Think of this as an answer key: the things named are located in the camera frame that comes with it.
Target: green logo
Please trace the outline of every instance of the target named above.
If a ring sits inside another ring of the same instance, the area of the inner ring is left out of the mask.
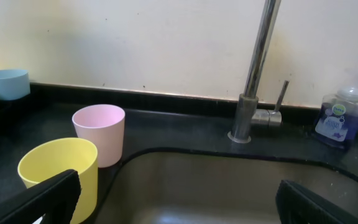
[[[333,113],[335,115],[340,116],[340,115],[346,113],[346,108],[345,108],[344,105],[340,105],[340,104],[334,105],[333,106]]]

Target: cup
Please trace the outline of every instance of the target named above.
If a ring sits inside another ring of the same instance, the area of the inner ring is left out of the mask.
[[[71,224],[88,218],[98,198],[98,150],[85,139],[63,138],[46,142],[28,152],[17,166],[17,172],[25,186],[30,188],[65,170],[78,172],[81,195]]]
[[[98,148],[99,167],[109,167],[122,156],[125,111],[114,105],[93,105],[73,115],[79,138],[93,142]]]
[[[0,70],[0,100],[16,100],[30,94],[27,70]]]

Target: purple liquid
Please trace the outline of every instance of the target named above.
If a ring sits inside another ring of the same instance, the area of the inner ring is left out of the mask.
[[[327,144],[329,146],[348,150],[353,145],[354,138],[355,138],[357,130],[358,130],[358,116],[349,115],[348,113],[345,113],[344,115],[342,115],[345,119],[345,122],[342,125],[342,129],[347,128],[345,140],[343,140],[342,142],[335,141],[331,138],[323,136],[322,134],[317,133],[315,130],[315,127],[316,127],[317,123],[319,122],[319,120],[321,118],[326,119],[328,117],[328,115],[326,115],[326,113],[325,113],[326,109],[331,109],[331,108],[332,108],[332,105],[329,103],[323,103],[321,105],[321,109],[318,114],[318,117],[314,121],[314,128],[312,129],[312,135],[315,138],[319,139],[320,141],[324,142],[325,144]]]

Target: stainless steel sink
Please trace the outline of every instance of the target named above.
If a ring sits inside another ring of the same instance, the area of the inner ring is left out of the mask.
[[[358,183],[323,167],[153,152],[119,171],[96,223],[280,223],[275,194],[282,179],[358,218]]]

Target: yellow cup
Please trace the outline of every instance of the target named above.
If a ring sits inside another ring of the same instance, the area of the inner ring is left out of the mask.
[[[88,218],[98,198],[98,150],[85,139],[63,138],[46,142],[20,161],[17,171],[25,186],[30,188],[67,169],[74,169],[80,176],[81,195],[71,224]]]

